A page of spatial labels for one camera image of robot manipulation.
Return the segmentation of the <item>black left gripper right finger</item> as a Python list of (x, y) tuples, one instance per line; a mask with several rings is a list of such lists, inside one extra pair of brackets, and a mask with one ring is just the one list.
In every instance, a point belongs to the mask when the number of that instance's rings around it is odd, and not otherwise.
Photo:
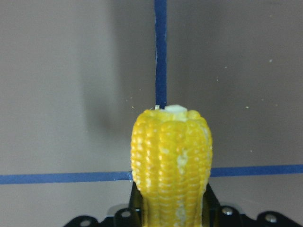
[(202, 203), (202, 226), (218, 227), (220, 203), (213, 192), (210, 184), (207, 184)]

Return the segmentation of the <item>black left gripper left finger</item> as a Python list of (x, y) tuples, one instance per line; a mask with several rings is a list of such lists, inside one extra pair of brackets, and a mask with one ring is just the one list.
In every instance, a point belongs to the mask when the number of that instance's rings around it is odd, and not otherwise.
[(132, 183), (131, 195), (129, 200), (129, 208), (137, 213), (140, 220), (140, 227), (143, 226), (143, 197), (137, 189), (136, 183)]

